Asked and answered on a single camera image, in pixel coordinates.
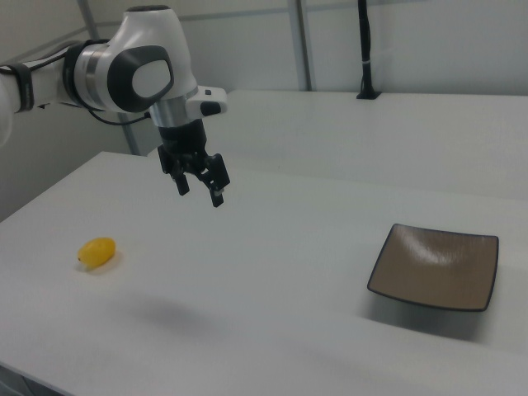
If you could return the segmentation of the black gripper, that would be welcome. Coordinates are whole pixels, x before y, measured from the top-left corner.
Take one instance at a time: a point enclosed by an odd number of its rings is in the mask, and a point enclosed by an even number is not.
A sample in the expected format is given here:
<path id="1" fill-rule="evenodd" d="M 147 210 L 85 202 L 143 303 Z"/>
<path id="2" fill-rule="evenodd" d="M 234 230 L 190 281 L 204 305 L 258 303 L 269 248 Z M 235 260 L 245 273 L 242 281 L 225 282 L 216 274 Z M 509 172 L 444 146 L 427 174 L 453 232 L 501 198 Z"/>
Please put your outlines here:
<path id="1" fill-rule="evenodd" d="M 222 156 L 206 152 L 207 142 L 202 120 L 194 120 L 179 127 L 158 128 L 162 144 L 158 156 L 162 170 L 171 176 L 180 196 L 186 195 L 190 187 L 186 174 L 194 175 L 207 185 L 212 205 L 217 208 L 224 203 L 224 188 L 230 183 Z"/>

